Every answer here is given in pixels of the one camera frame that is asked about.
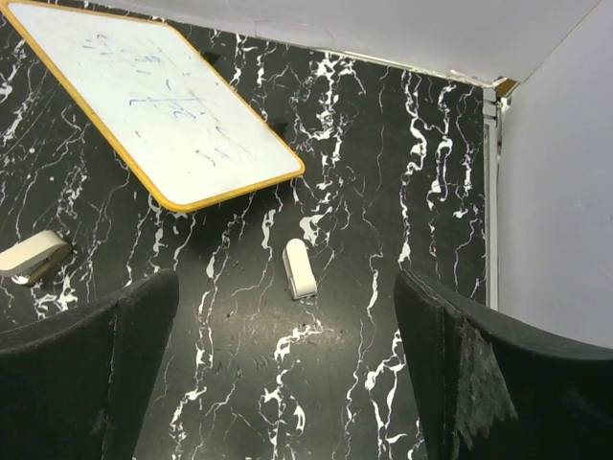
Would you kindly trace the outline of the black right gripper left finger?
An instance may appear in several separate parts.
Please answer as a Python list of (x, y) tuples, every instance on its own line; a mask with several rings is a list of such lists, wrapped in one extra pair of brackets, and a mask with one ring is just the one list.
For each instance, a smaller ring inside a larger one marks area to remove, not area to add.
[(178, 305), (165, 269), (3, 332), (2, 458), (131, 458)]

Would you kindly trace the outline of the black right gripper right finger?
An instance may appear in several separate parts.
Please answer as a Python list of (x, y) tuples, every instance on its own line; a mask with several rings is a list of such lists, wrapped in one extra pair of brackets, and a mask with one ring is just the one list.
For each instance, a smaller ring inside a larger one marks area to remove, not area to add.
[(431, 459), (608, 459), (612, 352), (516, 320), (416, 271), (394, 287)]

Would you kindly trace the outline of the white stapler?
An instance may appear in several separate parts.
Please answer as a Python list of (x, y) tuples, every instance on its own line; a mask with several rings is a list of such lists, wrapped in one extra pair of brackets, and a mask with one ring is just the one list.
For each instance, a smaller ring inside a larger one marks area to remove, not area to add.
[(32, 287), (72, 253), (72, 245), (52, 230), (41, 231), (1, 252), (1, 276)]
[(284, 269), (294, 300), (314, 296), (317, 284), (311, 268), (307, 247), (300, 239), (287, 242), (283, 251)]

